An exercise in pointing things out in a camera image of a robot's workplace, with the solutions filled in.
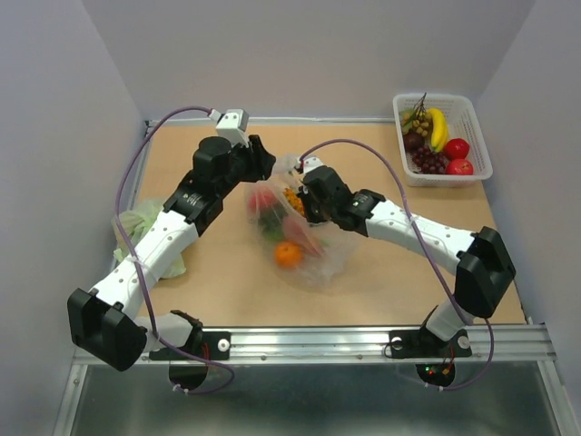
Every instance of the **tabletop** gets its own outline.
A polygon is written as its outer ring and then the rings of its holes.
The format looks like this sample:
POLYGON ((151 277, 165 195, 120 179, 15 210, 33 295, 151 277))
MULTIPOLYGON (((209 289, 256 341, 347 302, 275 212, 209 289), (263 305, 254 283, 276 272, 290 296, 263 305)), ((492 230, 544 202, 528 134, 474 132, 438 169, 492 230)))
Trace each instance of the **tabletop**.
MULTIPOLYGON (((403 178, 394 124, 251 124, 248 133, 259 134, 277 157, 301 154, 333 138, 357 139, 382 153, 403 178)), ((216 135, 211 125, 162 127, 145 162, 138 201, 168 198, 192 169, 200 140, 211 135, 216 135)), ((394 181, 373 154, 351 144, 333 144, 316 155, 352 191, 367 188, 401 205, 394 181)), ((324 290, 284 281, 246 219, 245 184, 228 195, 222 214, 183 252, 186 273, 155 286, 156 314, 179 309, 206 326, 403 325, 422 323, 446 297, 425 258, 362 236, 344 270, 324 290)), ((495 226, 481 183, 465 188, 406 187, 406 193, 412 212, 431 220, 474 231, 495 226)), ((454 277, 443 273, 453 289, 454 277)), ((525 322, 514 285, 491 321, 525 322)))

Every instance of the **white basket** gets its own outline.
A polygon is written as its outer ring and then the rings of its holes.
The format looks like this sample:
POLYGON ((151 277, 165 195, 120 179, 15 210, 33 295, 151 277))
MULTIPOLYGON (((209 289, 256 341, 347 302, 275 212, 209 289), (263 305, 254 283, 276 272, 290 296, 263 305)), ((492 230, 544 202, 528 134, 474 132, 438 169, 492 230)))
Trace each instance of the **white basket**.
POLYGON ((446 116, 449 139, 462 138, 470 144, 467 159, 474 166, 473 175, 419 174, 414 173, 419 168, 412 162, 411 156, 403 146, 399 112, 411 109, 423 94, 398 94, 393 97, 393 111, 398 129, 399 151, 401 162, 406 173, 409 186, 439 186, 459 187, 473 184, 478 180, 486 180, 492 175, 492 163, 488 157, 487 146, 482 137, 480 124, 474 112, 472 103, 461 95, 427 94, 424 105, 426 108, 437 107, 446 116))

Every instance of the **plastic bag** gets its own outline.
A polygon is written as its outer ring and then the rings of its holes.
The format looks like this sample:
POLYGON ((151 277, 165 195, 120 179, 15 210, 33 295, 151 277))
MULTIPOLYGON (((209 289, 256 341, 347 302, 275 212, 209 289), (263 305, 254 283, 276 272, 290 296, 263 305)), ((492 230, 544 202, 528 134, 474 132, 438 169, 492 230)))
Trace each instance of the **plastic bag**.
POLYGON ((265 256, 286 278, 308 287, 329 284, 357 247, 357 235, 335 223, 310 224, 297 196, 295 156, 278 159, 268 181, 248 183, 246 209, 265 256))
MULTIPOLYGON (((155 223, 155 220, 157 219, 157 215, 162 211, 162 208, 163 200, 149 199, 139 203, 137 207, 131 211, 125 211, 119 215, 121 225, 131 238, 133 245, 137 245, 137 243, 141 241, 145 234, 149 232, 153 226, 153 223, 155 223)), ((111 223, 113 224, 115 239, 119 244, 119 248, 113 251, 113 256, 118 262, 120 262, 127 256, 127 254, 129 254, 129 250, 127 249, 127 245, 119 233, 119 229, 117 229, 115 220, 111 220, 111 223)), ((183 273, 185 273, 185 264, 183 263, 183 258, 180 255, 168 267, 168 269, 162 275, 162 278, 171 279, 173 277, 177 277, 178 275, 182 275, 183 273)))

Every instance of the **gray wall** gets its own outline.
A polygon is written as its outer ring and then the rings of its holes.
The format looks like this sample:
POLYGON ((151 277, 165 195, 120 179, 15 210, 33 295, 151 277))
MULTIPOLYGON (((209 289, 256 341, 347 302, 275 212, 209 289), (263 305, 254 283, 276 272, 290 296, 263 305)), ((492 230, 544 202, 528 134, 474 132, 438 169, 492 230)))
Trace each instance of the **gray wall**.
POLYGON ((534 0, 84 0, 146 118, 175 107, 390 116, 417 89, 475 99, 534 0))
POLYGON ((66 299, 111 260, 113 196, 143 123, 80 0, 0 14, 0 434, 52 434, 66 299))
POLYGON ((487 193, 525 308, 546 322, 581 416, 581 4, 538 0, 477 112, 487 193))

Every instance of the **metal frame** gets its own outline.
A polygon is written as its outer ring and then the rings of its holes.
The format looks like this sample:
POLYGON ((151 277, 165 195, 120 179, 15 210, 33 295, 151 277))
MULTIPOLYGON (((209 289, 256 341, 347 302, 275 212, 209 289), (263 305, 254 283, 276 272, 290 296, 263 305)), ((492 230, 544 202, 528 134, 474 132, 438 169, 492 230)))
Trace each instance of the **metal frame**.
MULTIPOLYGON (((347 119, 347 118, 251 118, 255 124, 355 124, 393 123, 393 119, 347 119)), ((175 120, 171 124, 207 124, 205 119, 175 120)), ((156 122, 149 122, 146 134, 156 122)), ((134 181, 130 205, 137 198, 143 178, 144 163, 149 149, 139 162, 134 181)), ((561 434, 581 435, 565 387, 559 379, 555 360, 556 354, 544 325, 494 325, 495 354, 493 362, 538 362, 541 378, 547 390, 550 407, 556 418, 561 434)), ((231 332, 232 365, 276 365, 276 364, 405 364, 426 362, 406 359, 394 360, 384 355, 390 332, 403 329, 417 329, 418 326, 378 326, 378 327, 281 327, 281 328, 214 328, 205 331, 231 332)), ((489 336, 487 327, 467 328, 473 355, 457 359, 458 362, 482 362, 488 357, 489 336)), ((153 362, 147 354, 142 355, 135 365, 167 365, 168 362, 153 362)), ((172 364, 198 364, 196 362, 173 362, 172 364)), ((69 435, 73 429, 74 417, 81 399, 84 379, 89 365, 104 365, 93 355, 77 349, 73 357, 69 380, 54 428, 54 436, 69 435)))

